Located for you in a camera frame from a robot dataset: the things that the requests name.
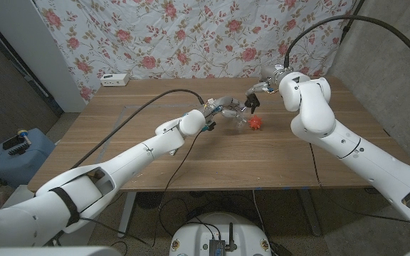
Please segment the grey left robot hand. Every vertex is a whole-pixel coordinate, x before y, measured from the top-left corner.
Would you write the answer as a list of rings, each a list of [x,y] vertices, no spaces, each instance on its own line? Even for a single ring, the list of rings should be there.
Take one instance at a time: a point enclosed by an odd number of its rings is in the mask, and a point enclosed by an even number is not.
[[[246,121],[246,106],[236,98],[230,96],[208,99],[205,101],[201,112],[207,121],[211,120],[213,116],[218,113],[221,113],[227,118],[235,118],[239,122]]]

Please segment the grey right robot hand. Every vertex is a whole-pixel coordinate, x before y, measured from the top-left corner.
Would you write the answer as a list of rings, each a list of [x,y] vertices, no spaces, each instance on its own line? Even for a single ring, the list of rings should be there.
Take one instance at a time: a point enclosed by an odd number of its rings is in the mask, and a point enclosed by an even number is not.
[[[259,82],[250,87],[245,96],[250,97],[257,92],[273,94],[278,91],[280,81],[289,73],[293,72],[291,67],[285,68],[282,65],[263,67]]]

